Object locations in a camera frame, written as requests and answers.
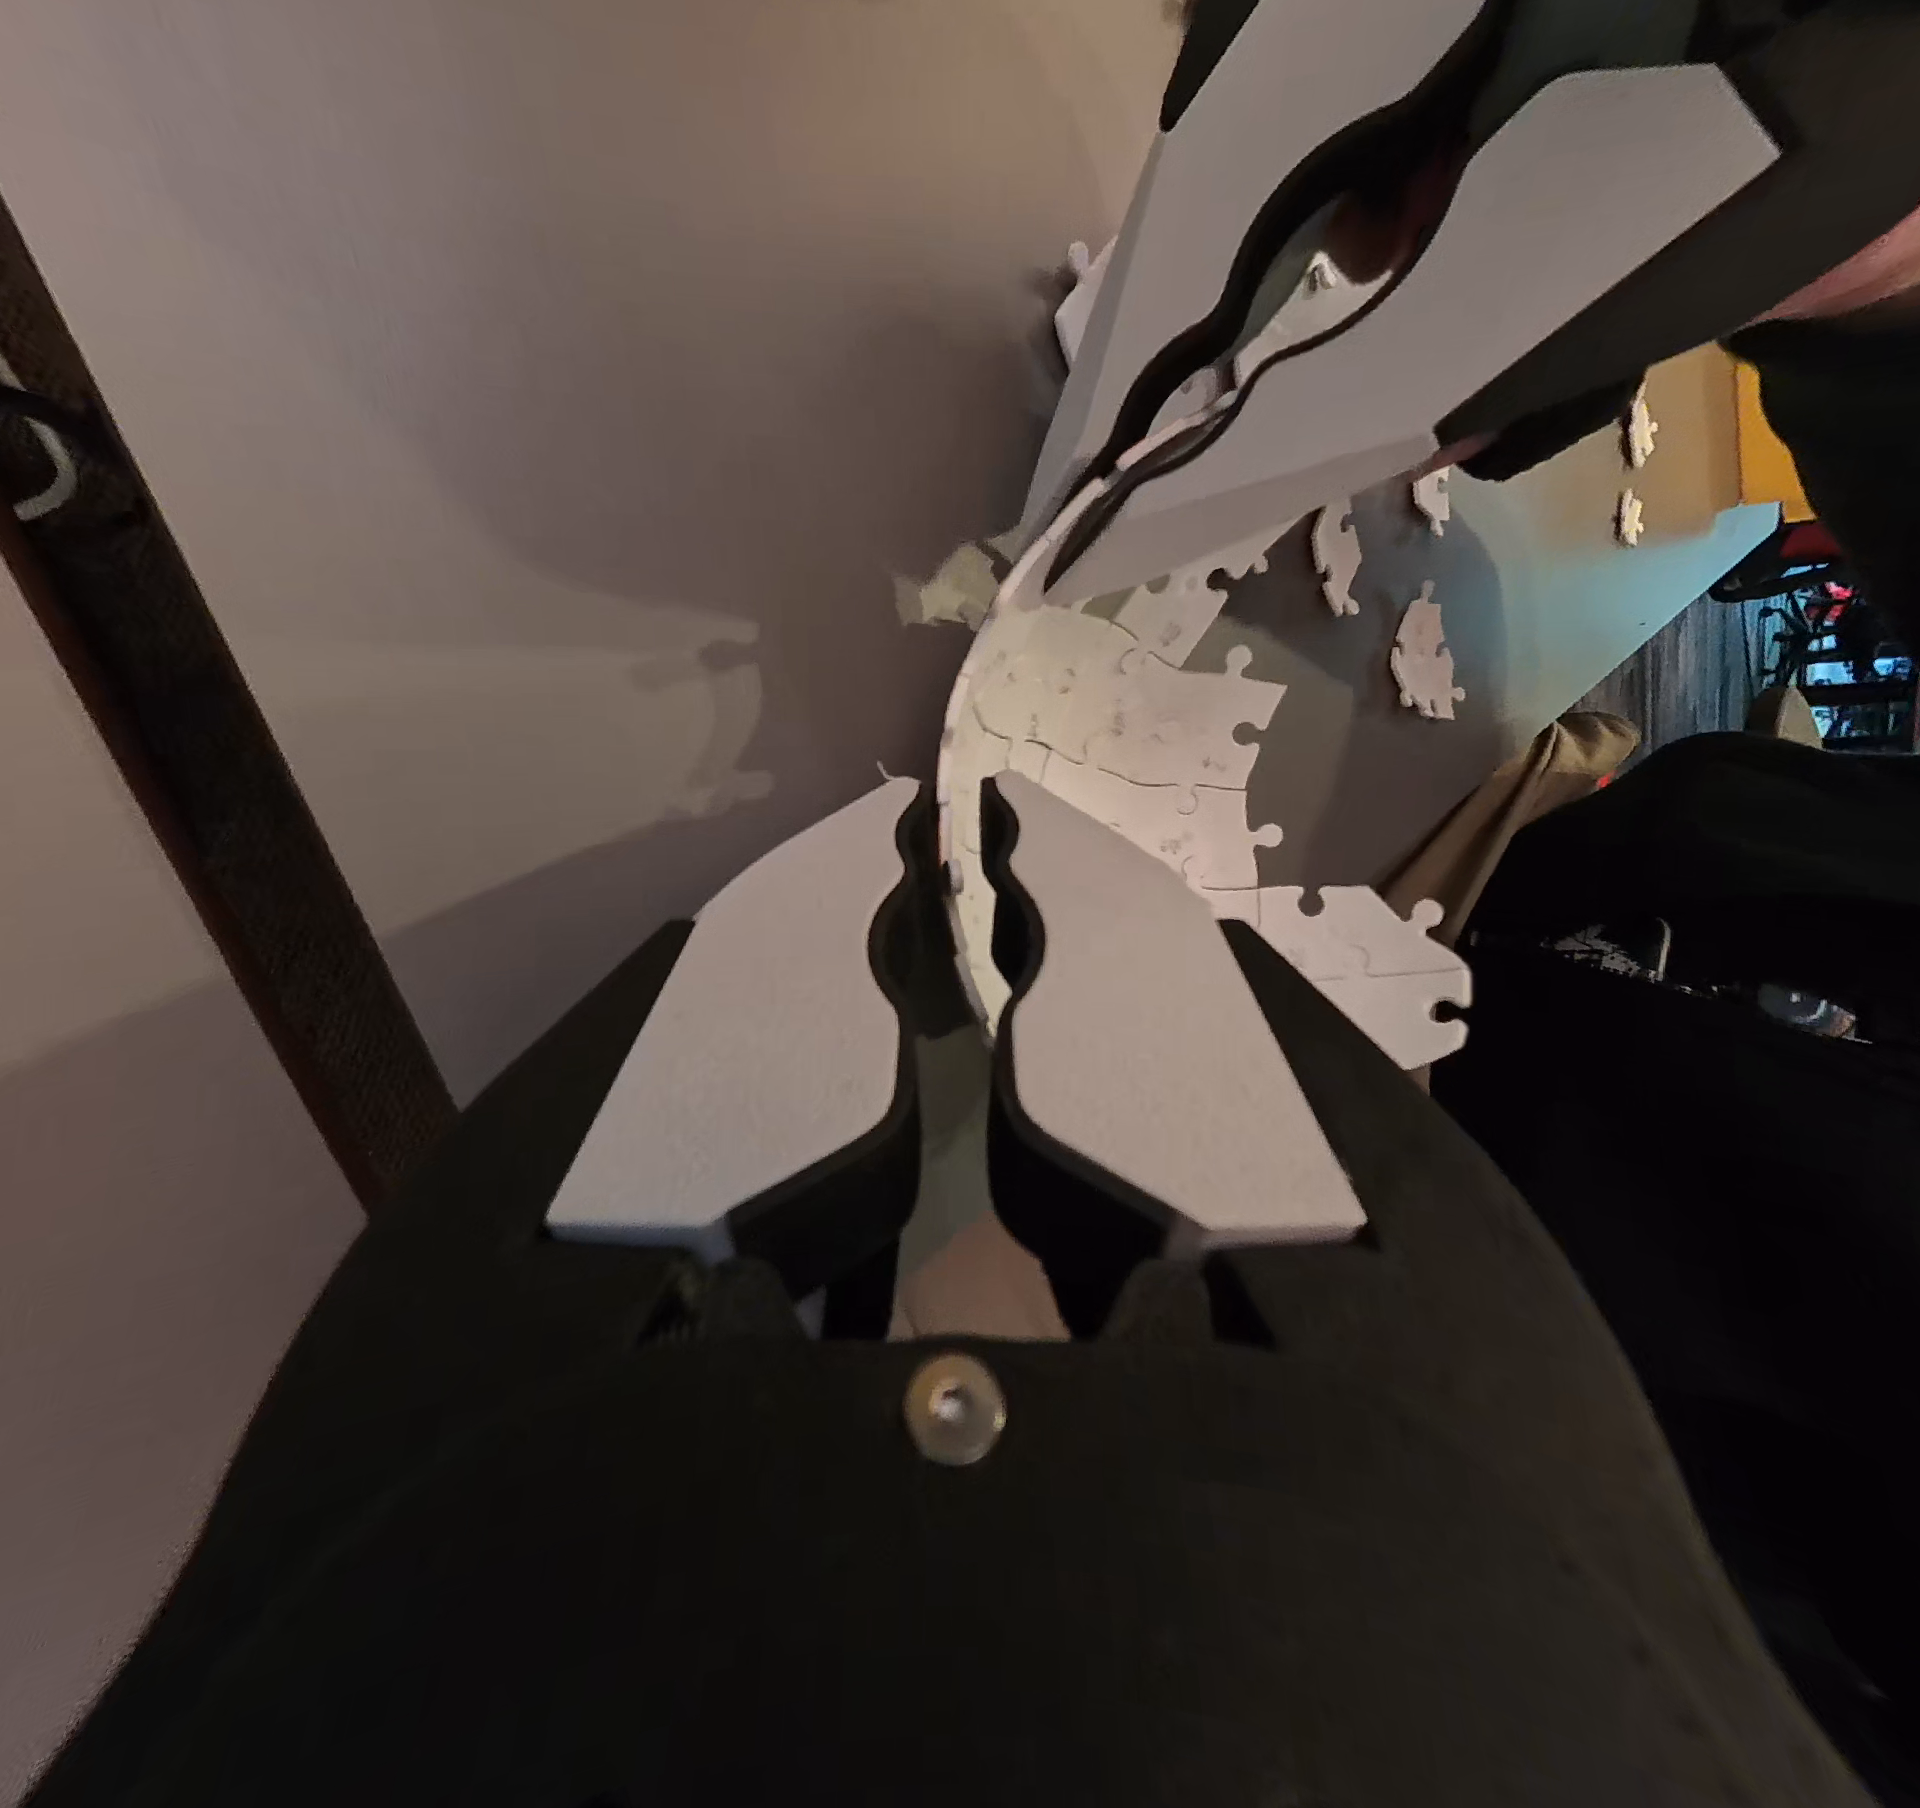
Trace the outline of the person's right hand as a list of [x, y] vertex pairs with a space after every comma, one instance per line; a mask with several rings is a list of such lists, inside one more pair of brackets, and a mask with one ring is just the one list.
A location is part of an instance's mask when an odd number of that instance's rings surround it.
[[1865, 333], [1917, 330], [1917, 210], [1735, 336], [1781, 324]]

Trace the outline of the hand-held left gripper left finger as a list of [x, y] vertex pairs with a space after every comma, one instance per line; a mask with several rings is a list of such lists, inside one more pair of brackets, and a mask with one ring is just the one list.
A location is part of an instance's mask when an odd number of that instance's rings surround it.
[[918, 1195], [900, 953], [921, 783], [780, 842], [701, 909], [546, 1215], [712, 1266], [859, 1266]]

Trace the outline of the person's right forearm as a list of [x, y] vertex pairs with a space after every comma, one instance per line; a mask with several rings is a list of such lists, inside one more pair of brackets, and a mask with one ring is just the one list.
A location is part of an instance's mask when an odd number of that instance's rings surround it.
[[1731, 340], [1816, 517], [1885, 620], [1917, 626], [1917, 316], [1869, 308]]

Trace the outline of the partly built white puzzle ball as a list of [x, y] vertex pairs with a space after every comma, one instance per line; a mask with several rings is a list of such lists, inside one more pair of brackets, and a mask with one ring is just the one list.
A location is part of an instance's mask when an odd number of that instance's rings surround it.
[[982, 608], [948, 694], [933, 776], [958, 984], [991, 1041], [1012, 985], [993, 957], [980, 792], [1016, 773], [1160, 860], [1221, 923], [1258, 932], [1386, 1057], [1422, 1071], [1467, 1046], [1472, 1001], [1467, 963], [1436, 935], [1441, 903], [1397, 909], [1364, 885], [1260, 885], [1258, 853], [1283, 832], [1250, 821], [1248, 789], [1284, 689], [1250, 674], [1243, 646], [1215, 671], [1185, 667], [1223, 608], [1216, 573], [1261, 573], [1283, 531], [1255, 531], [1131, 592], [1114, 620], [1043, 599], [1069, 536], [1105, 524], [1142, 476], [1204, 436], [1201, 421], [1166, 426], [1117, 475], [1087, 484]]

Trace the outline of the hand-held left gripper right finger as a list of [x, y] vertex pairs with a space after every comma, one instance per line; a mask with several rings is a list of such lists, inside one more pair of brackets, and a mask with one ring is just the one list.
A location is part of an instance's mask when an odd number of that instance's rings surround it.
[[1176, 1251], [1354, 1239], [1362, 1202], [1207, 903], [1020, 773], [980, 810], [996, 925], [1027, 938], [996, 1022], [1011, 1112]]

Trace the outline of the person's tan trouser leg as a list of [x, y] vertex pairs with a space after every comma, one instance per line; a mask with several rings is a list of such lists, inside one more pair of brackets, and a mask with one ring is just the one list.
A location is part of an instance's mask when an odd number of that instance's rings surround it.
[[1642, 743], [1642, 729], [1626, 716], [1560, 716], [1475, 787], [1379, 892], [1403, 917], [1418, 903], [1436, 906], [1431, 932], [1446, 941], [1457, 940], [1513, 840], [1530, 823], [1603, 787]]

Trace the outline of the white puzzle pieces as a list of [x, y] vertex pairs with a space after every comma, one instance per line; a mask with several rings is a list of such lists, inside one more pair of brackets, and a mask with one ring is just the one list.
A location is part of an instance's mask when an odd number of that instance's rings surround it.
[[[1368, 295], [1368, 286], [1349, 282], [1326, 251], [1315, 251], [1265, 327], [1236, 355], [1181, 385], [1165, 406], [1160, 430], [1122, 463], [1131, 464], [1145, 451], [1200, 445], [1201, 424], [1223, 421], [1242, 383], [1266, 360], [1278, 356], [1284, 341], [1311, 340], [1329, 332], [1336, 316], [1356, 313]], [[1637, 383], [1624, 397], [1601, 395], [1601, 418], [1613, 430], [1621, 468], [1642, 471], [1660, 433], [1647, 408], [1646, 383]], [[1308, 546], [1329, 612], [1336, 618], [1354, 618], [1362, 608], [1358, 582], [1364, 551], [1352, 499], [1322, 502], [1308, 512]], [[1212, 566], [1188, 566], [1166, 573], [1153, 586], [1133, 590], [1112, 620], [1127, 628], [1142, 649], [1160, 657], [1170, 667], [1183, 667], [1201, 639], [1201, 620], [1218, 608], [1223, 596], [1225, 592], [1212, 582]], [[1432, 582], [1422, 582], [1418, 596], [1402, 612], [1389, 649], [1389, 671], [1400, 706], [1422, 718], [1450, 721], [1467, 698], [1467, 687], [1455, 678], [1455, 658], [1443, 634], [1443, 612]]]

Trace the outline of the wooden-edged white table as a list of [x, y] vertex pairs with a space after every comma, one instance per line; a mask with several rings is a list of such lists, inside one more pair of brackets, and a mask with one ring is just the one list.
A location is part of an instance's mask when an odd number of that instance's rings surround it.
[[455, 1099], [11, 212], [5, 1804]]

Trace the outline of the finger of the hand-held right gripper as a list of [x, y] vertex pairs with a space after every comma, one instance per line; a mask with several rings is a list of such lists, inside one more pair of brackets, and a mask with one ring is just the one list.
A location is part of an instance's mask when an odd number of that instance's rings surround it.
[[1040, 534], [1165, 405], [1229, 355], [1342, 168], [1472, 33], [1490, 0], [1195, 0], [1023, 511]]
[[1776, 156], [1712, 64], [1553, 80], [1467, 164], [1403, 277], [1261, 362], [1190, 459], [1133, 476], [1050, 597], [1138, 587], [1418, 468], [1468, 397]]

